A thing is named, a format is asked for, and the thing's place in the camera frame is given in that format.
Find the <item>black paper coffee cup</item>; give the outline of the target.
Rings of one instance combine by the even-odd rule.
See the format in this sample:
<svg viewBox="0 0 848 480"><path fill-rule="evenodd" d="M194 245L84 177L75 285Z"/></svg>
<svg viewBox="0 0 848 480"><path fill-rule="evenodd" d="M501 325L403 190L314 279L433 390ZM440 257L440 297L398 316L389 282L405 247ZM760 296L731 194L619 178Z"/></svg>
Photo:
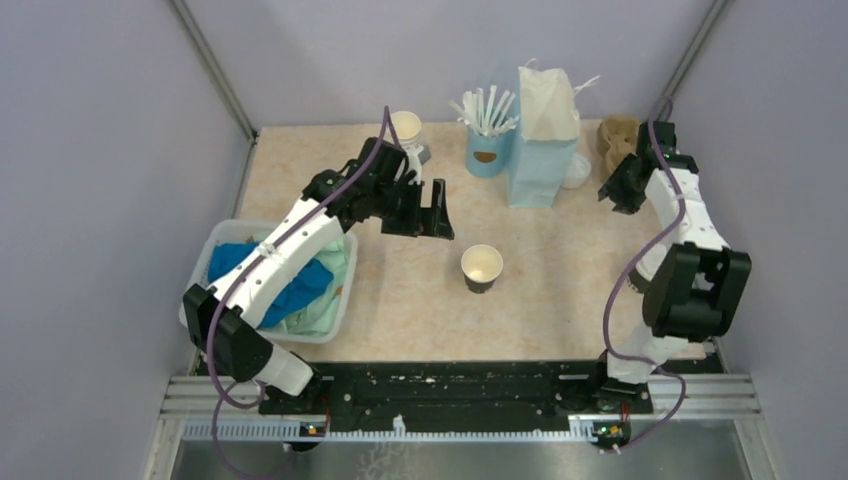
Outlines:
<svg viewBox="0 0 848 480"><path fill-rule="evenodd" d="M637 263L629 272L627 283L629 287L639 294L648 291L653 274L647 269L643 262Z"/></svg>

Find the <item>stack of paper cups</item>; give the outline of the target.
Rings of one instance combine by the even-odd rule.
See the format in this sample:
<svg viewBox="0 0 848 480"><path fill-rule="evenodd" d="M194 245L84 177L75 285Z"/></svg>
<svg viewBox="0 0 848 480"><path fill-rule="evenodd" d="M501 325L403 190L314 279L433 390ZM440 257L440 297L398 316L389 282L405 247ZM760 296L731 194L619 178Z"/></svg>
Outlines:
<svg viewBox="0 0 848 480"><path fill-rule="evenodd" d="M400 146L407 152L420 154L425 147L421 119L410 111L395 111L391 121Z"/></svg>

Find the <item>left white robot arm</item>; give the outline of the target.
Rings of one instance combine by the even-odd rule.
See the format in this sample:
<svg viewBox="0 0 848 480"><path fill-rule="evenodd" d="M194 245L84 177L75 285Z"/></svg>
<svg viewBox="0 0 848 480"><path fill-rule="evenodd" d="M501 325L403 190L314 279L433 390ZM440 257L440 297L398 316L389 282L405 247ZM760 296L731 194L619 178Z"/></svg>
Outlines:
<svg viewBox="0 0 848 480"><path fill-rule="evenodd" d="M384 234L453 239L445 181L433 180L429 205L422 203L424 186L407 153L378 137L368 138L342 169L316 174L244 260L210 285L193 284L183 294L181 317L210 372L273 387L297 413L314 410L321 388L312 380L313 367L264 337L260 323L307 263L357 223L374 217Z"/></svg>

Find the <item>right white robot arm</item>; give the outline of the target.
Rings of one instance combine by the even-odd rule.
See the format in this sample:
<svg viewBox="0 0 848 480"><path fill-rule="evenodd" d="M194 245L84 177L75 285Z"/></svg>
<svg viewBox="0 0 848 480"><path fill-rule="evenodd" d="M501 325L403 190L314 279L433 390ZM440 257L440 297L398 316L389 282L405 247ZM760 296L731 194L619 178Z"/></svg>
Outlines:
<svg viewBox="0 0 848 480"><path fill-rule="evenodd" d="M676 148L675 126L649 120L637 146L598 191L614 211L650 204L661 232L628 264L613 290L630 282L642 294L642 321L619 346L608 344L589 404L612 412L672 356L729 330L752 270L749 254L718 233L700 193L699 168Z"/></svg>

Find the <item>stack of spare lids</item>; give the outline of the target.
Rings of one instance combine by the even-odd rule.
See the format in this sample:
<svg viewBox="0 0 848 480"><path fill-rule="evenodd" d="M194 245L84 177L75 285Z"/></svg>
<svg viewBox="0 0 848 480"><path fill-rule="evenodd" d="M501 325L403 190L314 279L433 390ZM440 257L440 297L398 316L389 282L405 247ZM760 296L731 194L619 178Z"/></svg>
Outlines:
<svg viewBox="0 0 848 480"><path fill-rule="evenodd" d="M581 153L575 152L571 158L565 179L562 182L562 188L574 190L582 187L588 181L591 173L591 161Z"/></svg>

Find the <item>brown pulp cup carrier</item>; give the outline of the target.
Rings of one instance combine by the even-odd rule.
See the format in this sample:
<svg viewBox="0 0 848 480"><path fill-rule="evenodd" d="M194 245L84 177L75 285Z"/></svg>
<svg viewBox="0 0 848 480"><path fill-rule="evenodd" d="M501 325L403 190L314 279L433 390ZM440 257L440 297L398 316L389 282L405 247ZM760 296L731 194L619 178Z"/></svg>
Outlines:
<svg viewBox="0 0 848 480"><path fill-rule="evenodd" d="M601 121L596 132L596 148L606 179L628 155L636 152L639 126L637 117L622 114L610 115Z"/></svg>

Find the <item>light blue paper bag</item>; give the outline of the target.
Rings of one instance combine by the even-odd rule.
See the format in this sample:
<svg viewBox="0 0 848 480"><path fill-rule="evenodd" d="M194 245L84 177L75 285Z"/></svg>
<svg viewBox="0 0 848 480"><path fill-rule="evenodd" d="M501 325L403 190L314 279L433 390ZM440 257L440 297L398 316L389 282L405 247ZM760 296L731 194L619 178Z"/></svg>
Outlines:
<svg viewBox="0 0 848 480"><path fill-rule="evenodd" d="M561 68L539 70L535 58L518 68L519 119L506 164L509 207L553 206L581 136L576 97L600 79L574 86Z"/></svg>

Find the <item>blue straw holder cup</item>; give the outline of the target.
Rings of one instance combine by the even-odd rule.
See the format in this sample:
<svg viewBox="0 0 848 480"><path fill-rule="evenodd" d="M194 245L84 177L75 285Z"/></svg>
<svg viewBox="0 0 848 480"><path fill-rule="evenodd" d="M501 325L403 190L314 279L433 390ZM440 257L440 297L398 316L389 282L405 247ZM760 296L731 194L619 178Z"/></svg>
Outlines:
<svg viewBox="0 0 848 480"><path fill-rule="evenodd" d="M513 137L513 130L487 137L468 129L466 170L478 178L492 178L499 175L511 153Z"/></svg>

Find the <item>blue cloth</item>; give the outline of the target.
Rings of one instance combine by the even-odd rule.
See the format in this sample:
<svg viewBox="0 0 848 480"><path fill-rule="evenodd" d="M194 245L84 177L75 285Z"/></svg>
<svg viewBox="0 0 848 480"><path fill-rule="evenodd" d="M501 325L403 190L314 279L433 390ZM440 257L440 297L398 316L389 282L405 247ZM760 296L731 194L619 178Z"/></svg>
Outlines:
<svg viewBox="0 0 848 480"><path fill-rule="evenodd" d="M249 243L223 243L214 247L207 271L207 281L214 283L238 266L258 245ZM309 306L323 295L334 274L320 260L311 259L274 299L265 312L260 327L278 326L286 317Z"/></svg>

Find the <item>bundle of wrapped straws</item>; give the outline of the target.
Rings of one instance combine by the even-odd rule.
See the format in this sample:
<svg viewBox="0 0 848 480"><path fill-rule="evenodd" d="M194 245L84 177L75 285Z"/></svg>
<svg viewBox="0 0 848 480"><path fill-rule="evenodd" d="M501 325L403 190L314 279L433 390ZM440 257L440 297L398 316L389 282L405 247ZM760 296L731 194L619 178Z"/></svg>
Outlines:
<svg viewBox="0 0 848 480"><path fill-rule="evenodd" d="M513 109L516 101L516 93L490 85L488 91L482 88L466 91L460 102L450 100L448 105L457 113L457 120L473 133L494 138L518 126L520 115Z"/></svg>

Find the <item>light green cloth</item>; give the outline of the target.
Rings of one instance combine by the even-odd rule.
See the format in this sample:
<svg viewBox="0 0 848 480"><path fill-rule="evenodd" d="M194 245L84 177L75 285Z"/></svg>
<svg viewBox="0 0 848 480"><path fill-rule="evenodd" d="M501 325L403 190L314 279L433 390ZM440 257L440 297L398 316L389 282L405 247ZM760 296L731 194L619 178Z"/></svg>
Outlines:
<svg viewBox="0 0 848 480"><path fill-rule="evenodd" d="M349 264L349 252L344 238L325 246L315 259L333 275L333 278L321 296L284 319L285 331L288 334L325 336L335 325L338 303Z"/></svg>

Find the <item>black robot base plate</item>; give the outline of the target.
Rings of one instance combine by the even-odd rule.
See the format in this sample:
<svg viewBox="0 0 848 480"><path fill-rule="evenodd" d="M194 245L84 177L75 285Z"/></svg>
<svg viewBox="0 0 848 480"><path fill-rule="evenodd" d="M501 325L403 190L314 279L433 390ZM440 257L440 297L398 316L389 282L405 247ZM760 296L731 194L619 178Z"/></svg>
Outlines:
<svg viewBox="0 0 848 480"><path fill-rule="evenodd" d="M648 414L646 385L608 389L599 360L317 362L299 396L271 387L259 412L317 415L334 433L388 430L396 417L412 433L566 431L577 414Z"/></svg>

